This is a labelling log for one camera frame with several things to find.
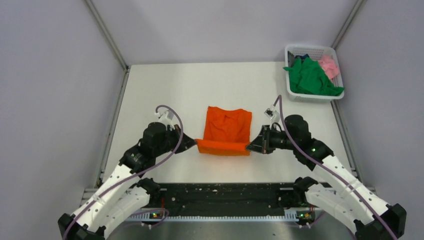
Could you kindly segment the orange t shirt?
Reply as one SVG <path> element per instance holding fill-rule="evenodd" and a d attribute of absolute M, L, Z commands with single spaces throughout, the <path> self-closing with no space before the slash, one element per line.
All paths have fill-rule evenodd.
<path fill-rule="evenodd" d="M 225 110 L 209 106 L 203 138 L 196 139 L 201 154 L 240 157 L 249 156 L 253 114 L 244 109 Z"/>

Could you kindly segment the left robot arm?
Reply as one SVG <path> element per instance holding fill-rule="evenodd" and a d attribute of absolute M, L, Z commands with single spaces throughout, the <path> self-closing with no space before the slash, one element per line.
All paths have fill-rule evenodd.
<path fill-rule="evenodd" d="M 124 152 L 97 191 L 73 213 L 59 218 L 63 240 L 106 240 L 135 211 L 160 202 L 158 183 L 143 176 L 196 145 L 184 133 L 179 115 L 169 106 L 163 108 L 163 113 L 155 110 L 158 120 L 151 122 L 137 144 Z"/>

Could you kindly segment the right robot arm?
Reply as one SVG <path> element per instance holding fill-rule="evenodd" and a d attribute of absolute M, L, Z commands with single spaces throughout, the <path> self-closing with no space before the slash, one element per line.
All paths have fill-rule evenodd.
<path fill-rule="evenodd" d="M 398 240 L 404 235 L 406 210 L 398 203 L 389 204 L 368 189 L 324 142 L 311 136 L 302 116 L 289 115 L 280 125 L 281 115 L 274 106 L 264 113 L 270 124 L 261 127 L 246 149 L 265 155 L 276 149 L 292 151 L 298 162 L 335 191 L 326 190 L 310 176 L 299 177 L 293 184 L 293 200 L 297 205 L 321 208 L 347 227 L 357 240 Z"/>

